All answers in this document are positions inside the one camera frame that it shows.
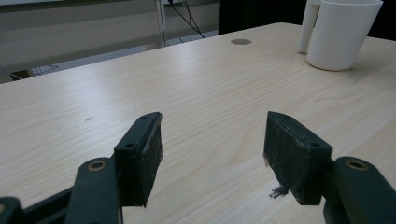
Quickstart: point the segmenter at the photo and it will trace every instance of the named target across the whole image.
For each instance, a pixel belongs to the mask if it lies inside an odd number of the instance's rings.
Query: white container
[[[298,52],[308,53],[306,60],[320,69],[352,67],[382,4],[379,0],[308,0]]]

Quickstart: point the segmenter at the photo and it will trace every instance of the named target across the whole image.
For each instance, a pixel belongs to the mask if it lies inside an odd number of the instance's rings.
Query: wooden table
[[[112,154],[141,115],[163,113],[163,162],[147,208],[125,223],[324,223],[262,158],[267,111],[295,117],[332,157],[373,163],[396,187],[396,42],[367,38],[344,72],[296,52],[300,26],[272,24],[0,85],[0,192],[36,203]],[[238,38],[249,45],[235,45]]]

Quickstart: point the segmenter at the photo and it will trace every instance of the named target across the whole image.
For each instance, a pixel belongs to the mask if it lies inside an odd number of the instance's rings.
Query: light wood tabletop
[[[262,157],[268,111],[396,188],[396,42],[368,37],[352,69],[329,72],[297,53],[300,30],[276,23],[1,84],[1,196],[26,207],[71,187],[84,161],[111,156],[154,111],[163,161],[147,208],[124,209],[125,223],[324,223],[324,200],[269,197],[278,183]]]

